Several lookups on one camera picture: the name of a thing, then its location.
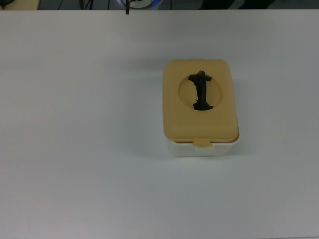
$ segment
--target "table surface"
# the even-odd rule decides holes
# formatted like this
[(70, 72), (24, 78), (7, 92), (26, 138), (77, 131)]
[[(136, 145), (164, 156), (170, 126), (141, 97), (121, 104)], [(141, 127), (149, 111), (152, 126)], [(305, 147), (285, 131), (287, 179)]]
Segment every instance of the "table surface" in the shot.
[[(319, 11), (0, 14), (0, 238), (319, 236)], [(229, 62), (241, 140), (174, 158), (171, 59)]]

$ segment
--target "plastic box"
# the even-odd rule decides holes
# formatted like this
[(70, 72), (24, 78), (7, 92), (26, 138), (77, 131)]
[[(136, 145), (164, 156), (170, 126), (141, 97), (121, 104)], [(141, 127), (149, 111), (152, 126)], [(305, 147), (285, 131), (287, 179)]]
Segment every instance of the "plastic box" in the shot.
[(224, 60), (173, 60), (163, 73), (163, 127), (174, 156), (225, 154), (239, 140), (235, 96)]

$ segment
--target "black cable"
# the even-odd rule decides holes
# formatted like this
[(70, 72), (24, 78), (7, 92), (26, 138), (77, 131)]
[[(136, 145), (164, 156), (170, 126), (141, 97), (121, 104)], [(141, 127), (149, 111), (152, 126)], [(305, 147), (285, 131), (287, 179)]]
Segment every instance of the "black cable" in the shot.
[(64, 1), (64, 0), (61, 0), (60, 5), (59, 5), (59, 7), (58, 7), (58, 9), (57, 9), (57, 10), (60, 10), (61, 5), (62, 5), (63, 1)]
[(93, 7), (93, 3), (94, 3), (94, 0), (91, 0), (91, 4), (90, 4), (90, 10), (92, 10), (92, 7)]
[(86, 5), (85, 5), (85, 7), (84, 7), (84, 10), (86, 10), (86, 9), (88, 8), (88, 5), (89, 5), (90, 2), (91, 2), (91, 0), (89, 0), (89, 1), (86, 3)]

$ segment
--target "yellow lid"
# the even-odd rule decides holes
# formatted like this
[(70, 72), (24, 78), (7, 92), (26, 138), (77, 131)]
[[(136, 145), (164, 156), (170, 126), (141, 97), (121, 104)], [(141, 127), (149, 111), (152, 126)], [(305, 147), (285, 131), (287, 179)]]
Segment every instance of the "yellow lid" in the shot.
[[(194, 109), (203, 98), (189, 76), (199, 74), (208, 80), (204, 84), (206, 110)], [(165, 136), (177, 143), (201, 146), (236, 141), (239, 130), (228, 63), (204, 59), (169, 62), (163, 73), (163, 126)]]

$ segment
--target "white container base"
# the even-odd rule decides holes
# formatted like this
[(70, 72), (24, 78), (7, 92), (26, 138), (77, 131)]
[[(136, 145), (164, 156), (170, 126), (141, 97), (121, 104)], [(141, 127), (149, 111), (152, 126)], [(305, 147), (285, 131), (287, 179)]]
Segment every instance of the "white container base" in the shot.
[(239, 141), (239, 138), (232, 143), (212, 143), (208, 148), (198, 148), (192, 143), (176, 143), (168, 138), (166, 141), (169, 152), (175, 157), (208, 157), (224, 155)]

